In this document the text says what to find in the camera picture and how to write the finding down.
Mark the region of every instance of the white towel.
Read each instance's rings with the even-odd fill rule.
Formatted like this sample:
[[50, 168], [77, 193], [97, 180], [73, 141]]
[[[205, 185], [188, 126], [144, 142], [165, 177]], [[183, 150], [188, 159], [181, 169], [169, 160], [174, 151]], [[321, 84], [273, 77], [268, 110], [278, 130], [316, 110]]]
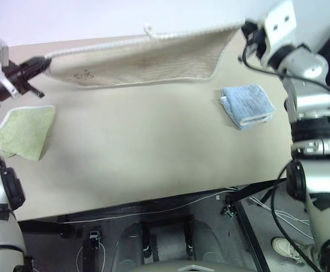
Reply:
[[80, 86], [122, 86], [177, 79], [209, 79], [241, 24], [153, 34], [53, 52], [46, 74]]

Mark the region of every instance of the folded blue towel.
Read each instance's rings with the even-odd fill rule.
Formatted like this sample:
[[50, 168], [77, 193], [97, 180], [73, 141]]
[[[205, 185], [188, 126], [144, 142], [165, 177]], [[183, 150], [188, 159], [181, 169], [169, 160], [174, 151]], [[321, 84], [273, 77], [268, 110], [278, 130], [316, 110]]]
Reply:
[[220, 102], [240, 130], [271, 120], [275, 110], [258, 85], [223, 88]]

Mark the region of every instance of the towel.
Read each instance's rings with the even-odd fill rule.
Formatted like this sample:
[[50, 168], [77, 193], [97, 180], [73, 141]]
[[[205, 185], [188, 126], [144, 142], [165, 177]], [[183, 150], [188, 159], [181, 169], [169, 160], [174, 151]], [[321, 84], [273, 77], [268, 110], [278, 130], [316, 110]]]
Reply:
[[10, 110], [0, 124], [0, 153], [38, 161], [55, 107], [19, 107]]
[[223, 88], [220, 102], [240, 130], [271, 120], [275, 110], [258, 85]]
[[119, 39], [48, 53], [46, 75], [86, 87], [209, 79], [240, 23]]

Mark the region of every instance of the black cable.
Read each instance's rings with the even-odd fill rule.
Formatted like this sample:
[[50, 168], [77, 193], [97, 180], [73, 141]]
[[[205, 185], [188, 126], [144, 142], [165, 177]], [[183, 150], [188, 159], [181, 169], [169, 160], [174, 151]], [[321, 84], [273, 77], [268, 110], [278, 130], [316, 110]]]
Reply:
[[291, 239], [291, 237], [286, 233], [284, 228], [282, 228], [282, 226], [280, 224], [280, 221], [278, 221], [278, 219], [277, 219], [276, 212], [274, 210], [274, 196], [275, 196], [276, 190], [278, 188], [277, 185], [280, 182], [280, 178], [281, 178], [282, 174], [284, 173], [284, 171], [286, 170], [286, 167], [287, 167], [287, 165], [282, 169], [281, 173], [278, 175], [277, 180], [274, 182], [274, 185], [273, 185], [273, 192], [272, 192], [272, 196], [271, 196], [271, 213], [272, 213], [272, 217], [273, 217], [273, 220], [276, 223], [277, 227], [280, 229], [280, 231], [284, 235], [284, 237], [293, 246], [293, 248], [300, 254], [300, 256], [307, 262], [307, 264], [310, 265], [310, 267], [314, 271], [321, 272], [316, 267], [316, 265], [305, 255], [305, 253], [303, 253], [302, 250], [295, 244], [295, 242]]
[[318, 82], [318, 81], [315, 81], [315, 80], [312, 80], [312, 79], [309, 79], [309, 78], [304, 78], [302, 76], [299, 77], [299, 76], [296, 76], [296, 75], [289, 75], [289, 74], [279, 73], [279, 72], [270, 72], [270, 71], [266, 71], [266, 70], [259, 69], [259, 68], [251, 66], [250, 64], [248, 64], [247, 57], [246, 57], [246, 52], [247, 52], [248, 46], [249, 45], [246, 44], [244, 49], [243, 49], [242, 62], [249, 69], [257, 71], [257, 72], [261, 72], [261, 73], [264, 73], [264, 74], [268, 74], [268, 75], [276, 75], [276, 76], [279, 76], [279, 77], [294, 78], [294, 79], [299, 79], [299, 80], [302, 80], [302, 81], [305, 81], [305, 82], [310, 82], [310, 83], [313, 83], [313, 84], [318, 85], [320, 87], [323, 87], [323, 88], [325, 88], [326, 90], [328, 90], [330, 92], [330, 86], [327, 86], [326, 84], [323, 84], [321, 82]]

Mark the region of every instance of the cable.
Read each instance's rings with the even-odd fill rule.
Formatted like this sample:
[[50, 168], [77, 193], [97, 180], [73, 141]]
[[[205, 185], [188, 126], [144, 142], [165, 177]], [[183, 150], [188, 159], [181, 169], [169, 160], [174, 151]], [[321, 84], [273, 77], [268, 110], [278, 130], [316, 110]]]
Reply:
[[318, 85], [320, 87], [323, 87], [323, 88], [325, 88], [326, 90], [328, 90], [330, 92], [330, 86], [327, 86], [326, 84], [323, 84], [321, 82], [315, 81], [313, 79], [304, 78], [302, 76], [299, 77], [299, 76], [296, 76], [296, 75], [289, 75], [289, 74], [280, 73], [280, 72], [270, 72], [270, 71], [266, 71], [266, 70], [259, 69], [259, 68], [256, 68], [254, 66], [251, 66], [250, 64], [248, 64], [248, 62], [247, 62], [247, 56], [246, 56], [246, 54], [247, 54], [247, 48], [249, 46], [250, 45], [247, 45], [246, 44], [244, 46], [243, 53], [242, 53], [242, 62], [249, 69], [251, 69], [253, 71], [261, 72], [261, 73], [264, 73], [264, 74], [268, 74], [268, 75], [276, 75], [276, 76], [279, 76], [279, 77], [294, 78], [294, 79], [299, 79], [299, 80], [302, 80], [302, 81], [305, 81], [305, 82], [310, 82], [310, 83], [313, 83], [313, 84]]
[[236, 191], [239, 191], [239, 190], [240, 190], [240, 189], [238, 188], [238, 186], [231, 186], [231, 187], [229, 187], [229, 189], [236, 190]]
[[[252, 198], [252, 197], [250, 197], [249, 199], [252, 200], [252, 201], [254, 201], [254, 202], [256, 202], [257, 204], [260, 204], [264, 209], [266, 209], [266, 210], [268, 210], [268, 211], [271, 211], [271, 209], [270, 209], [267, 205], [265, 205], [265, 204], [263, 204], [262, 202], [260, 202], [257, 198]], [[302, 230], [300, 230], [299, 228], [297, 228], [295, 225], [291, 224], [291, 223], [290, 223], [288, 220], [286, 220], [283, 216], [285, 216], [285, 217], [287, 217], [287, 218], [290, 218], [290, 219], [292, 219], [292, 220], [295, 220], [295, 221], [299, 221], [299, 222], [301, 222], [301, 223], [303, 223], [303, 224], [309, 226], [308, 223], [305, 223], [304, 221], [302, 221], [302, 220], [300, 220], [300, 219], [294, 217], [293, 215], [289, 215], [289, 216], [288, 216], [288, 215], [285, 215], [285, 214], [282, 214], [282, 213], [278, 213], [277, 211], [276, 211], [276, 214], [277, 214], [277, 216], [278, 216], [281, 220], [283, 220], [284, 222], [286, 222], [289, 226], [293, 227], [295, 230], [297, 230], [297, 231], [300, 232], [301, 234], [305, 235], [306, 237], [308, 237], [308, 238], [311, 239], [311, 240], [314, 239], [314, 238], [312, 238], [310, 235], [304, 233]]]
[[305, 253], [302, 252], [302, 250], [295, 244], [295, 242], [290, 238], [290, 236], [286, 233], [286, 231], [284, 230], [284, 228], [282, 228], [282, 225], [280, 224], [280, 222], [277, 219], [277, 215], [276, 215], [276, 211], [274, 209], [274, 197], [276, 195], [276, 190], [278, 188], [278, 183], [280, 182], [280, 178], [282, 176], [282, 174], [286, 171], [286, 167], [287, 165], [282, 169], [282, 171], [280, 172], [280, 174], [277, 177], [277, 180], [274, 182], [273, 185], [273, 191], [272, 191], [272, 195], [271, 195], [271, 213], [272, 213], [272, 217], [274, 222], [276, 223], [277, 227], [280, 229], [280, 231], [282, 232], [282, 234], [284, 235], [284, 237], [287, 239], [287, 241], [293, 246], [293, 248], [300, 254], [300, 256], [307, 262], [308, 265], [310, 265], [310, 267], [315, 271], [315, 272], [321, 272], [316, 265], [305, 255]]
[[77, 256], [76, 256], [76, 258], [75, 258], [75, 265], [76, 265], [76, 267], [77, 267], [77, 272], [80, 272], [80, 271], [79, 271], [79, 267], [78, 267], [78, 257], [79, 257], [80, 252], [82, 251], [82, 249], [83, 249], [83, 247], [81, 247], [81, 248], [79, 249], [79, 251], [78, 251], [78, 253], [77, 253]]
[[[104, 271], [104, 263], [106, 261], [106, 250], [104, 249], [104, 245], [102, 243], [99, 243], [99, 245], [103, 248], [103, 263], [102, 263], [102, 269], [101, 269], [101, 272]], [[81, 247], [77, 253], [77, 256], [75, 258], [75, 265], [77, 267], [77, 272], [80, 272], [79, 271], [79, 266], [78, 266], [78, 257], [79, 257], [79, 254], [80, 252], [83, 250], [83, 247]]]
[[166, 213], [168, 211], [174, 211], [174, 210], [177, 210], [177, 209], [180, 209], [180, 208], [183, 208], [183, 207], [186, 207], [186, 206], [189, 206], [191, 204], [194, 204], [194, 203], [197, 203], [199, 201], [202, 201], [206, 198], [209, 198], [209, 197], [213, 197], [213, 196], [216, 196], [217, 194], [222, 194], [222, 193], [227, 193], [227, 192], [234, 192], [235, 190], [224, 190], [224, 191], [221, 191], [221, 192], [218, 192], [218, 193], [215, 193], [215, 194], [211, 194], [211, 195], [208, 195], [206, 197], [202, 197], [202, 198], [199, 198], [197, 200], [194, 200], [192, 202], [189, 202], [189, 203], [186, 203], [184, 205], [181, 205], [181, 206], [178, 206], [178, 207], [175, 207], [175, 208], [171, 208], [171, 209], [166, 209], [166, 210], [160, 210], [160, 211], [147, 211], [147, 212], [139, 212], [139, 213], [135, 213], [135, 214], [126, 214], [126, 215], [120, 215], [120, 216], [113, 216], [113, 217], [106, 217], [106, 218], [98, 218], [98, 219], [92, 219], [92, 220], [81, 220], [81, 221], [69, 221], [69, 222], [62, 222], [60, 224], [76, 224], [76, 223], [87, 223], [87, 222], [97, 222], [97, 221], [103, 221], [103, 220], [111, 220], [111, 219], [119, 219], [119, 218], [125, 218], [125, 217], [130, 217], [130, 216], [136, 216], [136, 215], [144, 215], [144, 214], [159, 214], [159, 213]]
[[104, 271], [104, 262], [106, 261], [106, 250], [104, 249], [104, 245], [102, 243], [99, 243], [100, 246], [103, 248], [103, 263], [102, 263], [102, 269], [101, 272]]
[[[256, 202], [258, 205], [260, 205], [262, 208], [268, 210], [268, 211], [271, 211], [271, 208], [268, 207], [266, 204], [262, 203], [260, 200], [258, 200], [257, 198], [255, 197], [249, 197], [248, 199]], [[295, 221], [299, 221], [300, 223], [302, 224], [305, 224], [307, 226], [310, 226], [310, 224], [306, 223], [307, 221], [309, 221], [308, 219], [298, 219], [296, 217], [294, 217], [293, 215], [287, 213], [286, 211], [281, 211], [281, 210], [276, 210], [275, 211], [277, 215], [282, 215], [282, 216], [285, 216], [291, 220], [295, 220]]]

